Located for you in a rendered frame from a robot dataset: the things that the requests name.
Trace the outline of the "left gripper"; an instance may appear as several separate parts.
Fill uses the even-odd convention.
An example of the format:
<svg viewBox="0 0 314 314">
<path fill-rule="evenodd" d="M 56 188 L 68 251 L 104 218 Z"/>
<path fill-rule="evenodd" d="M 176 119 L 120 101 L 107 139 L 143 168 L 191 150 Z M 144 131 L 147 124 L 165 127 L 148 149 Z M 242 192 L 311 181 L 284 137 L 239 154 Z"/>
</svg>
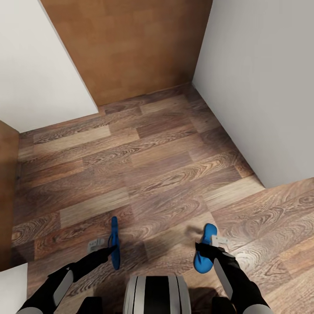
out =
<svg viewBox="0 0 314 314">
<path fill-rule="evenodd" d="M 108 261 L 108 256 L 112 254 L 117 249 L 117 245 L 111 248 L 103 248 L 98 250 L 97 252 L 92 252 L 88 254 L 86 257 L 82 258 L 86 264 L 87 273 L 92 272 L 95 268 L 97 268 L 100 264 L 104 264 Z"/>
</svg>

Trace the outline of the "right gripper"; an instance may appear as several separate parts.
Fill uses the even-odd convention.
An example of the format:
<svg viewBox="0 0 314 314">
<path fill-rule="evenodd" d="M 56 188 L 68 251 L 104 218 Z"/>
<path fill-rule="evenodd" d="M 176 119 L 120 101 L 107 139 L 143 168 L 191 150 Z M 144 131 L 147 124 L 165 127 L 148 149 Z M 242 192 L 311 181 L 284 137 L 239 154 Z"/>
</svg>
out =
<svg viewBox="0 0 314 314">
<path fill-rule="evenodd" d="M 201 243 L 201 242 L 195 243 L 195 247 L 196 247 L 196 250 L 199 251 L 200 256 L 209 258 L 211 260 L 211 262 L 212 262 L 211 254 L 213 251 L 215 251 L 217 249 L 226 251 L 224 248 L 211 246 L 209 244 L 205 244 L 205 243 Z"/>
</svg>

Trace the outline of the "sandal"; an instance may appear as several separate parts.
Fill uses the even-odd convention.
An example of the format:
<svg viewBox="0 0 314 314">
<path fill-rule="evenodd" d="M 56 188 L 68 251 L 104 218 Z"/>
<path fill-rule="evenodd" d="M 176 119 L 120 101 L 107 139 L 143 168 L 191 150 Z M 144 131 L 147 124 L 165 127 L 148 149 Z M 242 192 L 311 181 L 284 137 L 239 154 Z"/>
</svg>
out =
<svg viewBox="0 0 314 314">
<path fill-rule="evenodd" d="M 112 252 L 112 263 L 115 270 L 119 270 L 120 268 L 120 249 L 119 249 L 119 240 L 118 240 L 118 219 L 116 216 L 113 216 L 112 218 L 112 234 L 110 238 L 112 237 L 112 243 L 111 247 L 117 245 L 117 249 Z M 109 241 L 108 240 L 108 248 L 109 248 Z"/>
<path fill-rule="evenodd" d="M 204 236 L 202 243 L 209 244 L 211 243 L 210 237 L 213 235 L 217 235 L 217 228 L 214 224 L 208 223 L 205 226 L 204 230 Z M 210 271 L 210 269 L 213 267 L 213 263 L 209 258 L 200 256 L 199 251 L 197 251 L 196 257 L 195 257 L 195 269 L 199 273 L 207 273 Z"/>
</svg>

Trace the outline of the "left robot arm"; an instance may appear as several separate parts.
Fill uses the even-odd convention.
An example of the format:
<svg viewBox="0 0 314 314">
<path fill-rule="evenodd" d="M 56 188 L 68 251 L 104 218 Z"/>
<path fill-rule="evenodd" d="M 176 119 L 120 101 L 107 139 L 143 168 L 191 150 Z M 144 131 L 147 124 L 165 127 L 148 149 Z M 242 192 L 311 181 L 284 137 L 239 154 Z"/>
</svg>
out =
<svg viewBox="0 0 314 314">
<path fill-rule="evenodd" d="M 46 282 L 28 299 L 16 314 L 54 314 L 66 292 L 73 283 L 108 261 L 108 256 L 117 249 L 98 250 L 104 239 L 89 242 L 87 256 L 76 263 L 69 263 L 48 275 Z"/>
</svg>

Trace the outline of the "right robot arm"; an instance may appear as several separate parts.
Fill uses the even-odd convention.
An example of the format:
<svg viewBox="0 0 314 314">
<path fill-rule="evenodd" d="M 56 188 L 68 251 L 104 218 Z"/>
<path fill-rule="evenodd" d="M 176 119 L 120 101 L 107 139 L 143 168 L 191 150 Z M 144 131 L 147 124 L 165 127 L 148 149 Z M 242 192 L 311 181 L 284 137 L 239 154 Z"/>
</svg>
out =
<svg viewBox="0 0 314 314">
<path fill-rule="evenodd" d="M 213 234 L 210 240 L 210 245 L 195 243 L 196 250 L 214 264 L 215 272 L 237 314 L 274 314 L 258 286 L 240 269 L 236 258 L 218 246 L 219 243 L 230 245 L 230 240 Z"/>
</svg>

